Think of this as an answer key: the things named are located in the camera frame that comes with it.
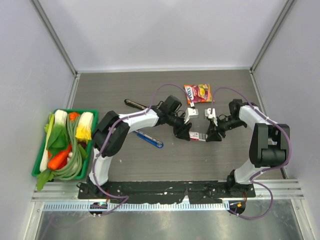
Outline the small staple box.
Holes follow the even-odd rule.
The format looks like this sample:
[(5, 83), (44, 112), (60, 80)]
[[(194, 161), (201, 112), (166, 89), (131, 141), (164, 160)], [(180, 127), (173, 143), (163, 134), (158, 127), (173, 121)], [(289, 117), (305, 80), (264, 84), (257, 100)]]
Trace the small staple box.
[(189, 137), (191, 140), (194, 140), (194, 141), (202, 141), (202, 142), (205, 142), (206, 139), (207, 139), (207, 134), (205, 133), (199, 133), (199, 132), (194, 132), (194, 131), (190, 131), (189, 132)]

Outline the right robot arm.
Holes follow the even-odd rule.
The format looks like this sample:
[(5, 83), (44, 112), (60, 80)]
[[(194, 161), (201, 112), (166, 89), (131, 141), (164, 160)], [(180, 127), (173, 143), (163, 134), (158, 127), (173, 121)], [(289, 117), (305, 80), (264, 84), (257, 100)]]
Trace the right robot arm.
[(265, 171), (280, 167), (289, 156), (290, 128), (287, 124), (271, 122), (256, 105), (233, 99), (230, 115), (220, 119), (213, 108), (204, 111), (209, 120), (206, 142), (220, 142), (226, 132), (238, 127), (249, 127), (252, 137), (248, 160), (230, 172), (226, 179), (226, 193), (233, 198), (249, 189), (249, 185)]

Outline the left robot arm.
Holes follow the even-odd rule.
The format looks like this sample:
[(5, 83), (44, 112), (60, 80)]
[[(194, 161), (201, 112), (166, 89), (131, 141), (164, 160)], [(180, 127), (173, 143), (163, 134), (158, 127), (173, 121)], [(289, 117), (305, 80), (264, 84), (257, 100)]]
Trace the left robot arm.
[(109, 179), (111, 161), (122, 148), (129, 133), (167, 124), (173, 127), (176, 138), (191, 140), (190, 118), (197, 117), (199, 112), (192, 104), (178, 115), (181, 105), (178, 98), (170, 95), (158, 105), (151, 105), (134, 113), (117, 114), (113, 110), (107, 112), (92, 134), (94, 160), (87, 177), (87, 185), (93, 198), (100, 200), (106, 195), (107, 188), (104, 184)]

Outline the Fox's candy bag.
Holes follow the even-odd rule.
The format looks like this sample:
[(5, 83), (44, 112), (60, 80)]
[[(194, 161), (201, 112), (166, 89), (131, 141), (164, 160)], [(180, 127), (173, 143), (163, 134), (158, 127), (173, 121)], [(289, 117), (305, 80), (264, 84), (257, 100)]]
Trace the Fox's candy bag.
[(210, 84), (184, 85), (187, 103), (209, 103), (212, 101), (212, 91)]

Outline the toy napa cabbage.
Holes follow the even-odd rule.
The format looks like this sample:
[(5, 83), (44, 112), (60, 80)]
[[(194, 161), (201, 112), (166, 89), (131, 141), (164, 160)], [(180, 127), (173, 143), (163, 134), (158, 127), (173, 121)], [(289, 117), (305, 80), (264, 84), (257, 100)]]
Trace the toy napa cabbage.
[(77, 140), (88, 143), (92, 139), (93, 120), (94, 114), (92, 112), (84, 112), (80, 115), (75, 134)]

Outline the toy green beans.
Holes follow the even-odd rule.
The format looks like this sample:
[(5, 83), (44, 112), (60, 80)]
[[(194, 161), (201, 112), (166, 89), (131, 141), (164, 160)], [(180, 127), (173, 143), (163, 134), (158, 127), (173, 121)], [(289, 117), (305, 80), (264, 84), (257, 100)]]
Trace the toy green beans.
[(67, 115), (66, 130), (69, 136), (71, 150), (70, 153), (67, 154), (66, 165), (61, 169), (52, 171), (55, 180), (79, 180), (85, 176), (85, 170), (87, 169), (85, 160), (88, 158), (88, 154), (86, 148), (82, 147), (76, 138), (80, 116), (76, 111), (71, 111), (71, 113)]

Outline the toy bok choy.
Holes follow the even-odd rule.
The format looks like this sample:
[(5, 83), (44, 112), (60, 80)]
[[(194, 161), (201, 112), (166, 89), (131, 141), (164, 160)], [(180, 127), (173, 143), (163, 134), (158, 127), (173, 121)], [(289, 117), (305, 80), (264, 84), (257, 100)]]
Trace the toy bok choy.
[(59, 152), (67, 149), (70, 144), (67, 133), (68, 113), (58, 109), (50, 114), (49, 123), (46, 125), (45, 149), (40, 162), (40, 174), (37, 176), (36, 189), (41, 191), (44, 185), (53, 179), (53, 170), (48, 168), (49, 161)]

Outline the toy carrot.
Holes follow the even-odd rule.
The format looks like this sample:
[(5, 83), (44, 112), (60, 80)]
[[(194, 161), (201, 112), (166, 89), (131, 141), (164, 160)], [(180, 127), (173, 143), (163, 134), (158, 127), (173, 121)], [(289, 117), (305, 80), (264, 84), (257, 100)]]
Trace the toy carrot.
[(53, 156), (48, 162), (47, 167), (51, 170), (57, 170), (62, 162), (68, 157), (72, 150), (72, 145), (69, 144), (66, 150), (60, 151), (57, 155)]

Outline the green plastic tray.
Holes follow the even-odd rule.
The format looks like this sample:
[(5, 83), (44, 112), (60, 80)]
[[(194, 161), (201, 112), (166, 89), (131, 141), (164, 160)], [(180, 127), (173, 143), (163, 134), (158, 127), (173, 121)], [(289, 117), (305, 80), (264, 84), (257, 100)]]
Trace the green plastic tray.
[[(65, 111), (68, 114), (71, 113), (71, 112), (77, 112), (79, 114), (82, 114), (84, 112), (92, 113), (93, 114), (93, 121), (92, 121), (92, 125), (91, 125), (91, 131), (92, 132), (96, 128), (96, 126), (98, 124), (99, 113), (95, 109), (62, 109), (62, 111)], [(43, 153), (44, 153), (44, 150), (45, 150), (45, 141), (46, 141), (46, 137), (44, 137), (43, 140), (42, 140), (42, 143), (41, 143), (40, 148), (39, 148), (38, 155), (36, 157), (33, 169), (31, 171), (31, 175), (33, 177), (37, 177), (40, 174), (40, 164), (41, 164), (42, 156), (43, 156)], [(91, 158), (92, 146), (93, 146), (93, 141), (91, 140), (86, 145), (87, 158), (83, 160), (82, 168), (79, 171), (78, 175), (74, 177), (75, 180), (83, 179), (86, 176), (87, 170), (88, 170), (88, 167), (89, 167), (90, 158)]]

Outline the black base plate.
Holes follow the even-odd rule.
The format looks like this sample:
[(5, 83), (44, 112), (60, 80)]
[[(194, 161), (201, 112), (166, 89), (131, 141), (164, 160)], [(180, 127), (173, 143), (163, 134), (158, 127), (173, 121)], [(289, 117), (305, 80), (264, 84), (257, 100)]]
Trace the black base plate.
[(112, 195), (105, 195), (93, 183), (79, 182), (79, 199), (106, 199), (113, 204), (128, 196), (128, 204), (180, 204), (188, 197), (190, 204), (221, 203), (222, 198), (254, 198), (252, 184), (243, 185), (217, 180), (196, 181), (108, 181), (101, 188)]

